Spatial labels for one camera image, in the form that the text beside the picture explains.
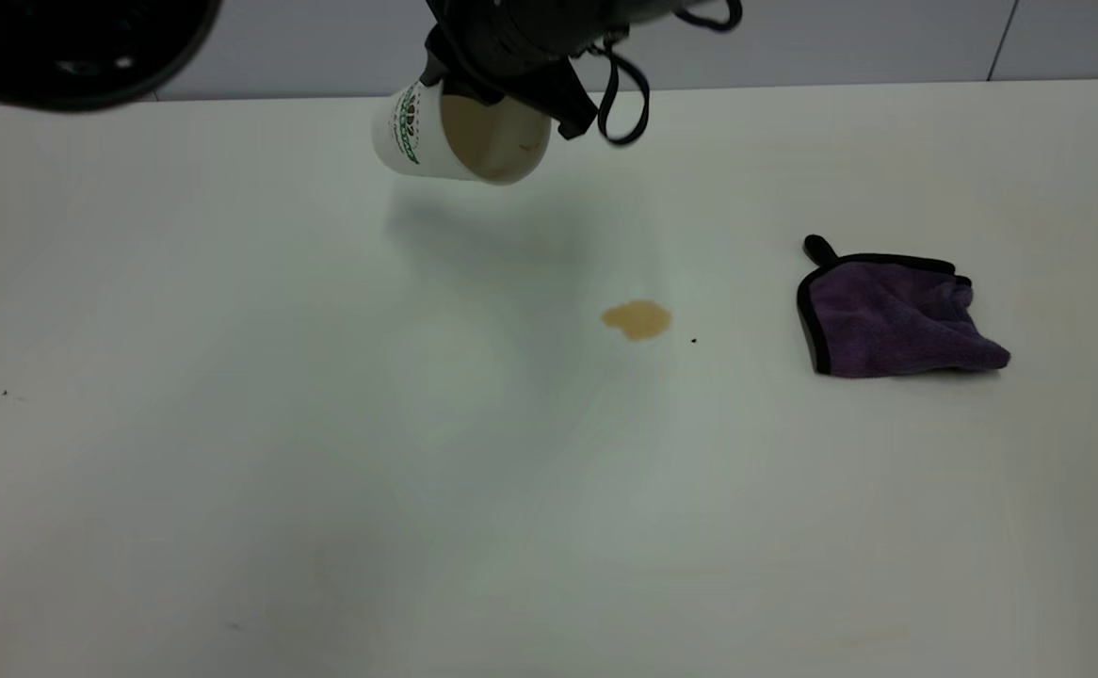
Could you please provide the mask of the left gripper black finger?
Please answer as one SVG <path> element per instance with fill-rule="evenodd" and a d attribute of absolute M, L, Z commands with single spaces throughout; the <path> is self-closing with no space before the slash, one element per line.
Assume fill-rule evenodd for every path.
<path fill-rule="evenodd" d="M 567 57 L 511 77 L 509 96 L 557 121 L 558 133 L 565 140 L 582 137 L 598 116 L 597 104 Z"/>
<path fill-rule="evenodd" d="M 425 38 L 426 63 L 421 73 L 421 85 L 434 89 L 442 86 L 442 95 L 461 96 L 480 105 L 498 105 L 505 95 L 468 73 L 456 56 L 453 46 L 441 27 L 432 27 Z"/>

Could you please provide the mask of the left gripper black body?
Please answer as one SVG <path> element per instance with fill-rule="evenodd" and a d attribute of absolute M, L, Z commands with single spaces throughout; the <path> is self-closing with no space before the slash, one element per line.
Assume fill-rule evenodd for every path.
<path fill-rule="evenodd" d="M 484 74 L 533 73 L 609 31 L 656 21 L 682 1 L 428 1 L 437 25 Z"/>

